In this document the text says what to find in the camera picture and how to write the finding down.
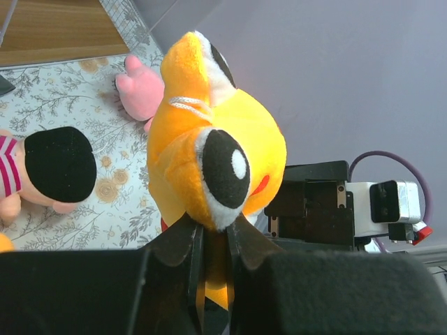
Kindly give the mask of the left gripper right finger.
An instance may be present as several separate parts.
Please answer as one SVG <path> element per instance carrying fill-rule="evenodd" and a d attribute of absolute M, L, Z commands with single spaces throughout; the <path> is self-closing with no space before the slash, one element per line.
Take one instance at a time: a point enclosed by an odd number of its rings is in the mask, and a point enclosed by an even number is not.
<path fill-rule="evenodd" d="M 407 254 L 282 250 L 244 218 L 226 231 L 232 334 L 445 334 L 446 303 Z"/>

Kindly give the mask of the black-haired doll striped shirt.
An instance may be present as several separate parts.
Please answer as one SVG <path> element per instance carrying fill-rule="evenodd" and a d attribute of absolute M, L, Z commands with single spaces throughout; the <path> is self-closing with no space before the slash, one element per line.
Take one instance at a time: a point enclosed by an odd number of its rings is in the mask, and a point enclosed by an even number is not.
<path fill-rule="evenodd" d="M 97 169 L 87 137 L 72 126 L 38 131 L 18 139 L 1 131 L 1 220 L 9 226 L 22 201 L 68 214 L 86 200 Z"/>

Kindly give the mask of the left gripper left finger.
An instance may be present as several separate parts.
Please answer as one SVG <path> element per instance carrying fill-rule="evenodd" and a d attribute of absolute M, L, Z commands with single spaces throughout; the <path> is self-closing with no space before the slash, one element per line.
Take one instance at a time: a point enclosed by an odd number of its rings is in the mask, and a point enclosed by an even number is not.
<path fill-rule="evenodd" d="M 201 334 L 203 229 L 132 250 L 1 254 L 2 334 Z"/>

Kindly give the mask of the pink pig plush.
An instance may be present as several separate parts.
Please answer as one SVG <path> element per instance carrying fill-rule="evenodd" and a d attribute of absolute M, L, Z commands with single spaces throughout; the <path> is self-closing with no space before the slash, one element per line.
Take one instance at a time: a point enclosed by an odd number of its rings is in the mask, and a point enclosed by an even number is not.
<path fill-rule="evenodd" d="M 126 56 L 124 67 L 126 72 L 115 76 L 119 99 L 130 117 L 145 123 L 147 133 L 163 99 L 163 80 L 133 54 Z"/>

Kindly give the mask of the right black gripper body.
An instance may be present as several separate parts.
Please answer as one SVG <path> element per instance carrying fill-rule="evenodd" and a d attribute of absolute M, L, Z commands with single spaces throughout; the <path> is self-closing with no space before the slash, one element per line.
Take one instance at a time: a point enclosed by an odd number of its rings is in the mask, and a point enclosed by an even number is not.
<path fill-rule="evenodd" d="M 271 238 L 291 246 L 354 249 L 348 171 L 346 161 L 287 166 L 277 195 L 264 210 Z"/>

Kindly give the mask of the yellow frog plush big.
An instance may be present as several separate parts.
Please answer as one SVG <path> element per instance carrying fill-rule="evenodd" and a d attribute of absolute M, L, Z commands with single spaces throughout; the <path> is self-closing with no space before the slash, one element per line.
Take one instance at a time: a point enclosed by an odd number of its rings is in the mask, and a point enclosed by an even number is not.
<path fill-rule="evenodd" d="M 168 229 L 183 215 L 211 234 L 205 295 L 228 306 L 221 232 L 238 216 L 255 223 L 277 194 L 286 141 L 277 122 L 235 84 L 221 53 L 200 32 L 183 35 L 161 63 L 163 100 L 147 142 L 149 192 Z"/>

